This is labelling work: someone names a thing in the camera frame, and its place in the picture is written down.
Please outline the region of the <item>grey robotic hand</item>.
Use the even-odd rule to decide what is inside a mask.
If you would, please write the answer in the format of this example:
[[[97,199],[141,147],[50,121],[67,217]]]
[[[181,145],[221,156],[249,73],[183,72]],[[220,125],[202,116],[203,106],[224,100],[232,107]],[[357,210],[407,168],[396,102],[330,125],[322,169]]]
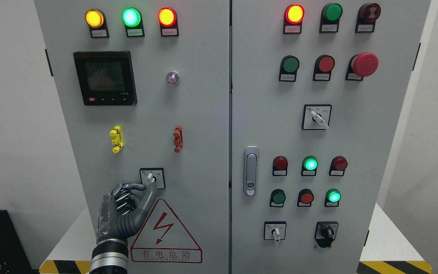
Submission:
[[[98,212],[96,243],[109,239],[125,242],[138,234],[156,198],[157,184],[154,178],[146,185],[117,184],[102,197]]]

